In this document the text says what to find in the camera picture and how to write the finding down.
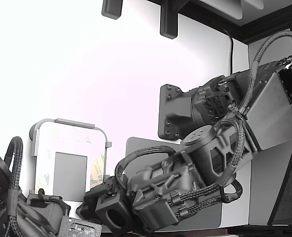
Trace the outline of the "black blocky gripper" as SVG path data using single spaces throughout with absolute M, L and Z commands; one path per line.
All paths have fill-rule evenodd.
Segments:
M 98 219 L 95 213 L 99 197 L 102 195 L 112 195 L 118 191 L 115 176 L 110 176 L 101 184 L 93 187 L 84 195 L 82 204 L 76 209 L 76 214 L 84 220 Z M 69 216 L 71 206 L 68 205 L 61 196 L 46 195 L 44 189 L 39 189 L 36 194 L 34 191 L 27 197 L 27 205 L 40 213 L 51 224 L 60 224 L 63 216 Z

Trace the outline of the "black ribbed gripper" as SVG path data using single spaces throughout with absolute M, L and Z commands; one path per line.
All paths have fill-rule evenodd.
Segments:
M 181 201 L 177 196 L 204 187 L 206 184 L 190 157 L 176 153 L 130 177 L 126 195 L 143 229 L 159 230 L 179 222 L 175 214 L 180 205 L 195 203 Z

